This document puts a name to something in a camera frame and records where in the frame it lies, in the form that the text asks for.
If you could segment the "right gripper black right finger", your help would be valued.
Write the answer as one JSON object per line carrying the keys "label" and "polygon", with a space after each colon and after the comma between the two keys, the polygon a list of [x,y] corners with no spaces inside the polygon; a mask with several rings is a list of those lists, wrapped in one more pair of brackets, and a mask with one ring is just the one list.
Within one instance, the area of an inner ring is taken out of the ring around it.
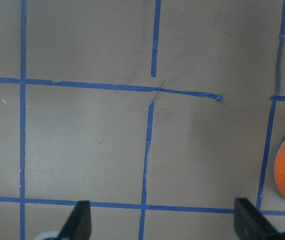
{"label": "right gripper black right finger", "polygon": [[275,228],[247,199],[234,199],[233,229],[240,240],[285,240],[285,230]]}

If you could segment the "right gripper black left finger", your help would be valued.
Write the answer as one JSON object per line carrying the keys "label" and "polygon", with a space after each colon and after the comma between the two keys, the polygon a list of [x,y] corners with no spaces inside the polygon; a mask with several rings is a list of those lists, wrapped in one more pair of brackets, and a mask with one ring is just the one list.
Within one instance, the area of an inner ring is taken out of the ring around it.
{"label": "right gripper black left finger", "polygon": [[91,203],[81,200],[76,203],[60,231],[39,234],[37,240],[89,240],[92,234]]}

